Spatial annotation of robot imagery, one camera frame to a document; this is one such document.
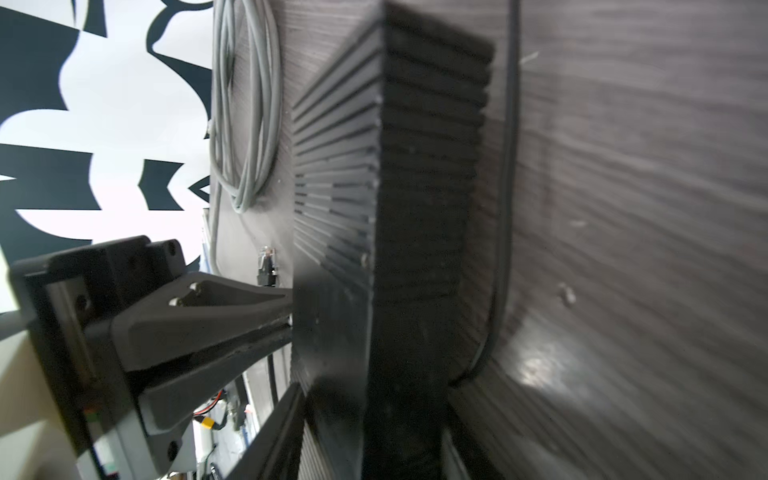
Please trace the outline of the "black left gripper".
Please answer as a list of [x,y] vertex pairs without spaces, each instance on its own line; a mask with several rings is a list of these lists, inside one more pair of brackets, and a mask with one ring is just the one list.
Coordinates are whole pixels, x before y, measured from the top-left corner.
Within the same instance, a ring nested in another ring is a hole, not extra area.
[[[290,289],[185,270],[178,241],[145,236],[10,267],[20,319],[89,477],[171,471],[195,409],[292,339],[279,324]],[[125,371],[189,354],[137,397]]]

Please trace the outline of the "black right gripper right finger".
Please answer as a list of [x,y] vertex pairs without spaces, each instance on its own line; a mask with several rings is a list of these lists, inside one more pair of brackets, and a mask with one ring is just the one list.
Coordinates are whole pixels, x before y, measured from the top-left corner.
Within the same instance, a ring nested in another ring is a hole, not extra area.
[[453,407],[448,407],[445,414],[441,462],[444,479],[502,480],[504,478]]

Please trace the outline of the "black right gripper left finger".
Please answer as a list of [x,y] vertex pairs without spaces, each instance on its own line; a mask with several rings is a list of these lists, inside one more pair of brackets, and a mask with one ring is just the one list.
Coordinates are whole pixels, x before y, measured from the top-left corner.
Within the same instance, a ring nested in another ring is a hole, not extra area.
[[296,480],[301,462],[304,416],[305,394],[301,385],[294,382],[227,479]]

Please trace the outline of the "black network switch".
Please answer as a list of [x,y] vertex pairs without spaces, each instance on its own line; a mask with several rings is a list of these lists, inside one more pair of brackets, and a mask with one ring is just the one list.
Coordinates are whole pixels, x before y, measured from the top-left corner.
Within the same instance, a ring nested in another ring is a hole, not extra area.
[[293,105],[293,371],[333,479],[438,479],[491,42],[381,1]]

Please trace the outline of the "black power adapter with cable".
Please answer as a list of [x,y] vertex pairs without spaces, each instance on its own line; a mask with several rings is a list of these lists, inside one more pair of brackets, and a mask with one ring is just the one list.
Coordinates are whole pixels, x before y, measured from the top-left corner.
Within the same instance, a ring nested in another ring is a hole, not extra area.
[[491,360],[500,340],[510,299],[511,262],[513,257],[514,184],[518,163],[521,117],[521,43],[522,2],[509,3],[507,22],[507,55],[505,74],[505,123],[501,150],[497,197],[496,268],[492,283],[491,304],[487,316],[486,336],[467,367],[449,382],[459,388],[475,380]]

